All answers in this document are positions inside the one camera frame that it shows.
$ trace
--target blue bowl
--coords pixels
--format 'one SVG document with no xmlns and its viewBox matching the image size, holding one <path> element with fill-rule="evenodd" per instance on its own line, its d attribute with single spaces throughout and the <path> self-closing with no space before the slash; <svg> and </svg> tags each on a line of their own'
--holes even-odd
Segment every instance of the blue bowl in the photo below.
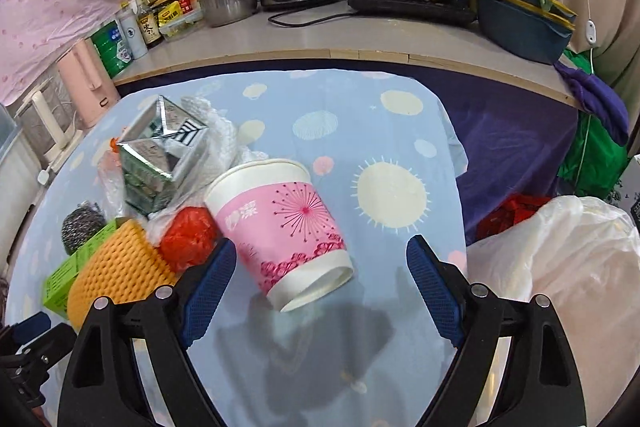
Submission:
<svg viewBox="0 0 640 427">
<path fill-rule="evenodd" d="M 514 55 L 553 64 L 574 32 L 503 0 L 476 0 L 480 31 Z"/>
</svg>

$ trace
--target orange sponge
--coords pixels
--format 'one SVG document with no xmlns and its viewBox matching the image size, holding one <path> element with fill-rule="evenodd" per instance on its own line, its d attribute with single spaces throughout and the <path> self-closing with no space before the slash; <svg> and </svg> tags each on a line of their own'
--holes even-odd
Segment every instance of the orange sponge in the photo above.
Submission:
<svg viewBox="0 0 640 427">
<path fill-rule="evenodd" d="M 146 240 L 145 231 L 129 219 L 101 245 L 71 286 L 66 313 L 79 330 L 94 303 L 102 296 L 116 304 L 145 299 L 163 284 L 178 278 Z"/>
</svg>

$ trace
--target wooden countertop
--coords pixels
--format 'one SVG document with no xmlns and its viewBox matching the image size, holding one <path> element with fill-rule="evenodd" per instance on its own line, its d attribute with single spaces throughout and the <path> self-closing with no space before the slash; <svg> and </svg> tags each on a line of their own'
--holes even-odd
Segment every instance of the wooden countertop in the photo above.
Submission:
<svg viewBox="0 0 640 427">
<path fill-rule="evenodd" d="M 308 22 L 348 10 L 346 2 L 339 2 L 287 16 L 286 22 Z M 267 21 L 272 14 L 260 12 L 160 44 L 116 76 L 114 83 L 119 86 L 171 71 L 252 60 L 380 60 L 474 74 L 578 107 L 552 66 L 511 55 L 472 30 L 382 17 L 347 17 L 282 28 Z"/>
</svg>

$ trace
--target paper cup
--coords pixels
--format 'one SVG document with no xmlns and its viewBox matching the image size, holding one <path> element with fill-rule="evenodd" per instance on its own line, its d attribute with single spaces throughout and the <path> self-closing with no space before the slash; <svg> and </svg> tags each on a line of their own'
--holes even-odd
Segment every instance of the paper cup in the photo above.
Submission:
<svg viewBox="0 0 640 427">
<path fill-rule="evenodd" d="M 205 204 L 278 311 L 321 298 L 353 276 L 334 218 L 291 160 L 262 160 L 216 179 Z"/>
</svg>

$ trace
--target sun pattern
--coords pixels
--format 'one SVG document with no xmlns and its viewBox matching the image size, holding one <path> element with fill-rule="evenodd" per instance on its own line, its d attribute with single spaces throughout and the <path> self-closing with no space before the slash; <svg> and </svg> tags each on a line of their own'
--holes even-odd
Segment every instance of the sun pattern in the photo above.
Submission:
<svg viewBox="0 0 640 427">
<path fill-rule="evenodd" d="M 382 229 L 406 229 L 417 232 L 416 223 L 429 212 L 429 193 L 420 178 L 393 160 L 384 157 L 378 162 L 365 161 L 358 166 L 360 173 L 353 179 L 352 197 L 358 198 L 356 210 L 361 216 L 369 216 L 369 223 L 381 225 Z"/>
</svg>

